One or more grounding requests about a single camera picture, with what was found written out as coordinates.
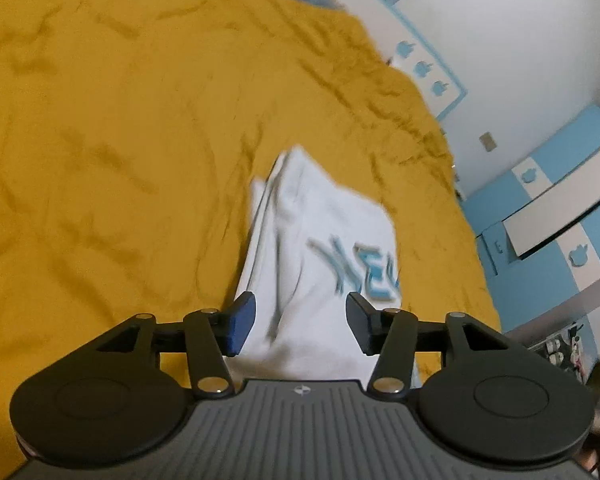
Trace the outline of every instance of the bed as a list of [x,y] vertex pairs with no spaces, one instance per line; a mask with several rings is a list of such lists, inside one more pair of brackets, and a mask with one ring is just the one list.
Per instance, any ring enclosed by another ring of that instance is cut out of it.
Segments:
[[499,327],[445,138],[355,18],[295,0],[0,0],[0,478],[21,461],[8,403],[27,376],[137,312],[231,301],[249,182],[295,144],[390,213],[403,308]]

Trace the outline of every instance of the white towel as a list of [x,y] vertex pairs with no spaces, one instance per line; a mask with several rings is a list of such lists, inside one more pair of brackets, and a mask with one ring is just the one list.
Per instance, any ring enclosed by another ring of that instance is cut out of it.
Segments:
[[[359,379],[365,356],[346,319],[360,292],[378,309],[400,307],[395,232],[384,209],[337,186],[300,147],[278,157],[266,183],[251,185],[253,222],[237,295],[256,296],[256,320],[232,376]],[[420,386],[414,368],[412,387]]]

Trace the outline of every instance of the blue decal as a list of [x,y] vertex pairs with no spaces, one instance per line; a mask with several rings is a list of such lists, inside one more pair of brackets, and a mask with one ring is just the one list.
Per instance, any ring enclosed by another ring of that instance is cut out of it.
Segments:
[[443,83],[442,81],[436,81],[433,83],[431,87],[431,91],[436,97],[440,97],[443,93],[446,92],[446,88],[449,86],[449,83]]
[[413,72],[416,76],[422,79],[423,77],[426,77],[429,72],[431,72],[432,66],[433,63],[425,63],[424,61],[419,61],[416,63]]
[[395,270],[394,258],[388,254],[386,257],[386,278],[397,292],[400,294],[400,277]]
[[344,248],[340,243],[338,237],[331,237],[331,246],[334,254],[331,254],[326,248],[322,247],[318,242],[309,240],[307,245],[314,249],[325,261],[331,266],[336,274],[336,294],[344,293],[344,280],[348,280],[352,289],[348,290],[347,293],[355,290],[356,292],[362,292],[362,279],[354,270],[353,266],[349,263],[347,256],[344,252]]
[[408,41],[401,41],[400,43],[398,43],[398,46],[395,48],[395,51],[397,52],[398,56],[400,56],[401,58],[407,58],[409,57],[409,54],[411,54],[411,52],[413,52],[413,47],[415,46],[415,43],[409,43]]
[[578,245],[573,251],[569,253],[569,259],[571,260],[571,265],[574,267],[582,267],[587,263],[589,259],[587,257],[587,249],[589,248],[588,244]]
[[525,173],[520,175],[520,178],[525,184],[531,184],[536,179],[536,173],[536,168],[529,168]]
[[393,299],[391,293],[384,288],[377,288],[374,284],[374,281],[384,282],[384,269],[377,263],[377,260],[382,260],[380,251],[359,245],[355,245],[353,251],[366,268],[365,292],[369,298],[377,301],[391,301]]
[[364,282],[357,271],[356,260],[351,261],[342,246],[342,242],[336,236],[330,238],[331,247],[325,247],[316,240],[308,240],[307,246],[313,249],[318,256],[324,259],[336,276],[335,293],[343,295],[351,291],[362,293],[370,300],[393,301],[400,297],[400,281],[397,275],[394,258],[388,254],[386,264],[382,253],[376,248],[355,244],[353,253],[357,260],[365,268]]

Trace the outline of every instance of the black circular pad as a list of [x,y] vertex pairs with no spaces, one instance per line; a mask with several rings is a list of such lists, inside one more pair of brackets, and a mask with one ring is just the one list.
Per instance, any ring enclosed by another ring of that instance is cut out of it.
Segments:
[[90,352],[20,385],[11,423],[23,448],[59,466],[97,467],[157,446],[179,425],[178,383],[136,356]]
[[425,382],[418,411],[451,448],[491,463],[550,462],[578,449],[593,418],[576,379],[525,352],[472,352]]

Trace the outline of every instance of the light switch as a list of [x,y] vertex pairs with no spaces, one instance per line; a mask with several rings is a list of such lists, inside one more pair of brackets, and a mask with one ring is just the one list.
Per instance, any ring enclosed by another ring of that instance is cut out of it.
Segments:
[[493,140],[493,137],[491,137],[490,132],[486,132],[486,133],[482,134],[480,136],[480,142],[484,146],[484,149],[487,150],[488,152],[492,152],[497,147],[496,141]]

